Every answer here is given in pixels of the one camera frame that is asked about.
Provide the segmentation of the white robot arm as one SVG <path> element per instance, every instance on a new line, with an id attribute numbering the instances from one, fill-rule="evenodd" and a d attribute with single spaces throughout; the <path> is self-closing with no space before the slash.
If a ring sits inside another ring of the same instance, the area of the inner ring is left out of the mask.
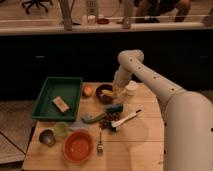
<path id="1" fill-rule="evenodd" d="M 117 91 L 135 75 L 165 105 L 163 171 L 213 171 L 213 103 L 143 64 L 141 50 L 118 55 Z"/>

